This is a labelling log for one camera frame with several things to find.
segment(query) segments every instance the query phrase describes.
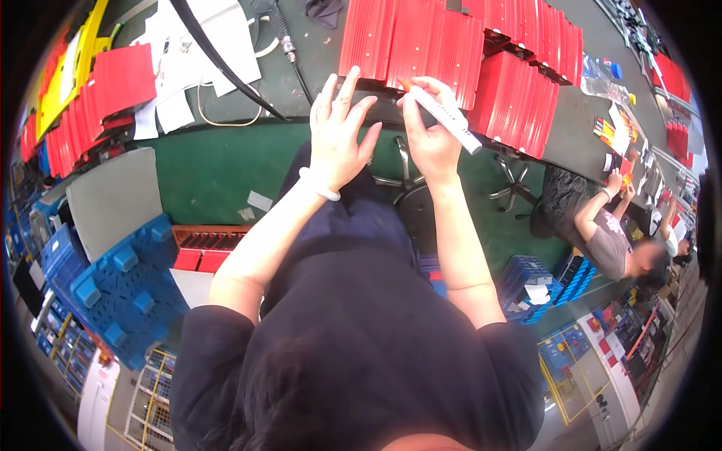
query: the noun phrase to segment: blue bottle cap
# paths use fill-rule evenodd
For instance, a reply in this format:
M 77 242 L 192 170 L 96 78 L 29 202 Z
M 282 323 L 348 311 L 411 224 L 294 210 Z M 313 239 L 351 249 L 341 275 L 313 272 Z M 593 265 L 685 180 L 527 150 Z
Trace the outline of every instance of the blue bottle cap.
M 616 79 L 622 79 L 622 67 L 617 63 L 612 63 L 612 75 Z

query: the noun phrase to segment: bracelet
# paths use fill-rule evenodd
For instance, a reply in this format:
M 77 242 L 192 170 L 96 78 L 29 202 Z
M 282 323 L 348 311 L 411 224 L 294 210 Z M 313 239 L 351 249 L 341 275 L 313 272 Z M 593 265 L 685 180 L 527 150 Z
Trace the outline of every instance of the bracelet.
M 298 170 L 298 175 L 305 181 L 304 183 L 311 188 L 314 193 L 330 200 L 331 202 L 338 202 L 341 200 L 341 193 L 338 191 L 331 191 L 317 184 L 313 177 L 310 176 L 309 171 L 310 169 L 307 167 L 302 167 Z
M 608 190 L 607 188 L 602 188 L 601 190 L 602 190 L 602 192 L 603 192 L 604 194 L 606 194 L 606 196 L 609 198 L 609 200 L 607 201 L 607 203 L 611 202 L 612 199 L 614 198 L 614 196 L 612 195 L 612 192 L 611 192 L 610 190 Z

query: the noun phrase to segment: factory floor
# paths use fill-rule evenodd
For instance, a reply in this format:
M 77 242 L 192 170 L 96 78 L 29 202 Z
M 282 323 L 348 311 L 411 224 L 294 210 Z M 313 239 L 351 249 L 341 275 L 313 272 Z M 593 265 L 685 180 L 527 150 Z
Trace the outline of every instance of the factory floor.
M 401 160 L 393 138 L 404 135 L 385 130 L 376 146 L 374 175 L 401 179 Z M 296 149 L 310 138 L 308 125 L 255 124 L 245 128 L 211 128 L 138 141 L 156 151 L 156 168 L 163 210 L 174 224 L 241 224 L 240 212 L 249 207 L 248 194 L 255 191 L 275 198 Z M 521 200 L 509 213 L 500 213 L 500 202 L 486 194 L 498 191 L 506 182 L 492 160 L 491 150 L 470 156 L 463 152 L 458 171 L 464 184 L 471 217 L 493 276 L 499 276 L 512 255 L 535 255 L 550 270 L 567 255 L 568 247 L 556 238 L 538 240 L 529 234 L 529 219 L 515 219 L 531 207 Z M 512 171 L 519 167 L 512 164 Z M 412 177 L 416 175 L 412 166 Z M 542 189 L 544 166 L 532 163 L 524 182 L 534 196 Z M 253 207 L 256 220 L 262 210 Z M 532 327 L 543 337 L 567 325 L 594 307 L 610 302 L 624 287 L 603 276 L 595 278 L 588 295 L 577 302 L 550 309 Z M 172 350 L 175 340 L 166 345 Z

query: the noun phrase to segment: workbench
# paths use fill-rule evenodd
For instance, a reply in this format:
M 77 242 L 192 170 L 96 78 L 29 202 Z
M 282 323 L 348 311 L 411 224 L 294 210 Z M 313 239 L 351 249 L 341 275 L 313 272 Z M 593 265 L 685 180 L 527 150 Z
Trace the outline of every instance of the workbench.
M 666 149 L 665 121 L 632 51 L 625 47 L 624 40 L 614 25 L 592 0 L 548 0 L 548 3 L 564 11 L 566 17 L 573 24 L 583 29 L 585 52 L 599 58 L 609 58 L 622 66 L 624 78 L 620 83 L 637 96 L 637 105 L 632 107 L 632 111 L 647 136 L 650 146 Z M 152 0 L 118 0 L 112 1 L 111 4 L 113 4 L 113 9 L 109 5 L 106 16 L 115 12 L 116 18 L 106 17 L 101 25 L 101 32 L 104 29 L 112 28 L 118 18 L 123 18 L 125 12 L 132 10 L 134 13 L 133 17 L 127 19 L 125 27 L 118 34 L 114 42 L 115 47 L 129 45 L 133 39 L 140 36 L 144 32 L 144 20 L 153 15 L 157 8 L 156 3 Z M 251 0 L 240 0 L 240 4 L 246 17 L 250 19 L 253 16 Z M 315 97 L 328 75 L 338 71 L 347 7 L 339 15 L 338 28 L 335 30 L 322 28 L 304 17 L 298 1 L 283 1 L 281 7 L 287 18 L 294 44 L 297 46 L 298 65 L 312 96 Z M 259 42 L 261 48 L 273 39 L 272 27 L 266 25 L 261 28 Z M 263 78 L 252 85 L 261 93 L 261 96 L 281 114 L 294 121 L 305 122 L 310 107 L 283 52 L 276 49 L 269 55 L 260 58 L 258 65 Z M 197 110 L 196 89 L 186 90 L 188 104 L 196 119 L 186 128 L 205 125 Z M 255 117 L 258 111 L 257 105 L 237 90 L 222 97 L 216 97 L 212 88 L 201 87 L 200 89 L 201 107 L 211 121 L 245 122 Z M 362 80 L 355 93 L 354 101 L 358 101 L 366 95 L 379 97 L 378 103 L 368 114 L 369 121 L 384 121 L 391 128 L 403 130 L 402 117 L 395 105 L 395 101 L 400 97 L 398 92 L 380 88 L 380 82 Z M 602 170 L 604 158 L 611 149 L 593 134 L 593 125 L 597 115 L 603 118 L 609 117 L 608 111 L 611 105 L 610 101 L 599 97 L 589 97 L 576 87 L 561 87 L 542 160 L 576 172 L 595 183 L 603 183 L 606 179 Z M 262 115 L 261 121 L 278 120 L 272 116 Z M 643 141 L 638 141 L 635 147 L 641 150 L 642 143 Z M 676 186 L 675 168 L 668 162 L 660 161 L 659 164 L 666 184 Z M 642 165 L 635 166 L 635 182 L 641 178 L 642 169 Z M 635 204 L 641 211 L 650 208 L 644 204 L 644 200 L 640 196 L 635 198 Z

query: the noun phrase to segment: black shirt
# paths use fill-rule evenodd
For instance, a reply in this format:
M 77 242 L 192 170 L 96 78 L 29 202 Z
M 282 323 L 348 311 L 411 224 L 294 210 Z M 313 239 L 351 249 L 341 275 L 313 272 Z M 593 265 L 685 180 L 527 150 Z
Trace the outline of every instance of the black shirt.
M 282 449 L 376 451 L 416 433 L 478 450 L 531 446 L 544 400 L 529 328 L 476 330 L 394 246 L 345 240 L 303 253 L 274 278 L 277 304 L 258 327 L 220 306 L 186 316 L 170 397 L 176 448 L 227 449 L 244 405 L 274 381 L 297 388 L 287 433 L 275 434 L 289 441 Z M 301 439 L 292 425 L 317 432 Z

